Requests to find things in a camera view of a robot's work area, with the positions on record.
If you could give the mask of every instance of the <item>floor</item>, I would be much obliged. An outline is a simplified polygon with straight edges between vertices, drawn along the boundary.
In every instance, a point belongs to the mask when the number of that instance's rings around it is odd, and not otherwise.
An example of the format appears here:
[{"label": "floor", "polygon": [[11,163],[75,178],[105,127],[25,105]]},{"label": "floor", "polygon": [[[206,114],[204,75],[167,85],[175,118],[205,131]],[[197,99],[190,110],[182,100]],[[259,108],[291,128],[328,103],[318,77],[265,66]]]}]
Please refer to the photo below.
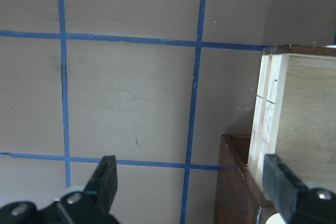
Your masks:
[{"label": "floor", "polygon": [[251,132],[261,51],[336,44],[336,0],[0,0],[0,206],[115,155],[121,223],[213,222],[219,139]]}]

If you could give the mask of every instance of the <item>gray surface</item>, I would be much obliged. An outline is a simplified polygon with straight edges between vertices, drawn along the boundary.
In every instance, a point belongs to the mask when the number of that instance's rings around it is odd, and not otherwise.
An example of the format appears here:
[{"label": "gray surface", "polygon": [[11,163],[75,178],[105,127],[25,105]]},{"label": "gray surface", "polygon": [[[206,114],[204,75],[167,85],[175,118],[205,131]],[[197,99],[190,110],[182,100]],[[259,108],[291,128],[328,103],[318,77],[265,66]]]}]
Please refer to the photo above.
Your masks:
[{"label": "gray surface", "polygon": [[44,208],[65,187],[64,162],[0,156],[0,208],[14,201],[32,201]]},{"label": "gray surface", "polygon": [[223,133],[252,131],[261,53],[203,49],[192,163],[218,165]]},{"label": "gray surface", "polygon": [[191,170],[188,190],[186,224],[214,222],[217,172]]},{"label": "gray surface", "polygon": [[331,45],[336,0],[207,0],[204,41]]},{"label": "gray surface", "polygon": [[57,0],[0,0],[0,30],[59,32]]},{"label": "gray surface", "polygon": [[200,0],[65,0],[70,33],[195,40]]},{"label": "gray surface", "polygon": [[1,151],[64,155],[59,41],[0,44]]},{"label": "gray surface", "polygon": [[185,162],[194,49],[68,42],[72,156]]},{"label": "gray surface", "polygon": [[[85,184],[95,167],[72,162],[73,184]],[[117,173],[111,213],[121,223],[180,223],[183,169],[118,165]]]}]

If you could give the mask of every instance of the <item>horizontal blue line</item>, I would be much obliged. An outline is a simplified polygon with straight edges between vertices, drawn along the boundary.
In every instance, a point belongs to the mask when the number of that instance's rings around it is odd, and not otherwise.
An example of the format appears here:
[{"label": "horizontal blue line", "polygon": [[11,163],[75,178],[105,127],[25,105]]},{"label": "horizontal blue line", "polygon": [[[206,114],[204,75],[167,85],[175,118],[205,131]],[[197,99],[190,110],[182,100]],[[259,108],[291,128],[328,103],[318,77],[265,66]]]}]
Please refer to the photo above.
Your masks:
[{"label": "horizontal blue line", "polygon": [[[60,39],[59,33],[31,33],[25,31],[0,31],[0,36],[14,37],[14,38],[37,38],[37,39]],[[221,43],[221,42],[202,42],[190,40],[166,40],[155,38],[141,38],[141,37],[125,37],[113,35],[96,35],[96,34],[65,34],[66,39],[71,40],[94,40],[94,41],[126,41],[137,44],[152,44],[152,45],[166,45],[166,46],[184,46],[184,47],[203,47],[203,48],[218,48],[218,49],[233,49],[233,50],[249,50],[262,51],[264,45],[250,45],[250,44],[235,44],[235,43]]]},{"label": "horizontal blue line", "polygon": [[14,38],[60,39],[59,33],[31,33],[28,31],[1,31],[0,36]]},{"label": "horizontal blue line", "polygon": [[[56,161],[66,161],[64,156],[54,156],[54,155],[41,155],[41,154],[26,154],[26,153],[12,153],[12,152],[0,152],[0,156],[8,156],[14,158],[30,158],[30,159],[45,159],[45,160],[56,160]],[[83,163],[99,163],[100,158],[90,158],[90,157],[70,157],[72,162],[83,162]],[[214,165],[186,165],[181,163],[166,163],[166,162],[148,162],[148,161],[133,161],[133,160],[117,160],[118,165],[133,165],[133,166],[152,166],[152,167],[168,167],[168,168],[190,168],[199,170],[218,170],[218,166]]]}]

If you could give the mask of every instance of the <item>screw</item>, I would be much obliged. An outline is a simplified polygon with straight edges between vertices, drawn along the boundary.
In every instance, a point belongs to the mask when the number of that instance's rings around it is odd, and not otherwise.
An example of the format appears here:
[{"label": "screw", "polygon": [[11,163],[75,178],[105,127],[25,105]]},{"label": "screw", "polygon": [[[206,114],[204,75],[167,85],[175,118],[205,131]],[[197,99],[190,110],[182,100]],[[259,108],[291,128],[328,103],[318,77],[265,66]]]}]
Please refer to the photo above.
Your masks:
[{"label": "screw", "polygon": [[22,213],[24,213],[28,208],[28,205],[26,203],[21,203],[20,205],[18,205],[16,208],[14,208],[11,212],[12,215],[17,216],[20,215]]},{"label": "screw", "polygon": [[331,193],[327,190],[318,190],[317,196],[323,200],[330,200],[332,197]]},{"label": "screw", "polygon": [[67,203],[68,204],[74,204],[77,203],[80,198],[82,197],[82,194],[80,193],[74,193],[73,195],[71,195],[68,199],[67,199]]}]

